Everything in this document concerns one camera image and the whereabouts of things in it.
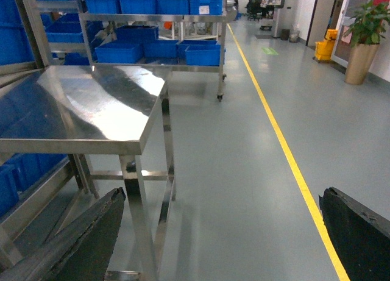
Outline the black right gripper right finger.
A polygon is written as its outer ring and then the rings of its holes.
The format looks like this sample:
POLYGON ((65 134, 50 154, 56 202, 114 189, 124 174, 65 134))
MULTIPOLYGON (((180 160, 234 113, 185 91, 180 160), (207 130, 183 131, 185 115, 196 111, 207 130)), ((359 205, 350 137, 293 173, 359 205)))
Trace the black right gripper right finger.
POLYGON ((389 280, 389 220, 335 187, 319 206, 349 279, 389 280))

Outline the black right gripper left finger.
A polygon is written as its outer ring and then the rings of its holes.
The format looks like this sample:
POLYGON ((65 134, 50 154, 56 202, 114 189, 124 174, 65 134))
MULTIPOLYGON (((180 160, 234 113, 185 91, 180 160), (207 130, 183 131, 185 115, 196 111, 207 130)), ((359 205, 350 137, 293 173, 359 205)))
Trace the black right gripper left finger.
POLYGON ((122 188, 112 189, 1 280, 104 280, 125 199, 122 188))

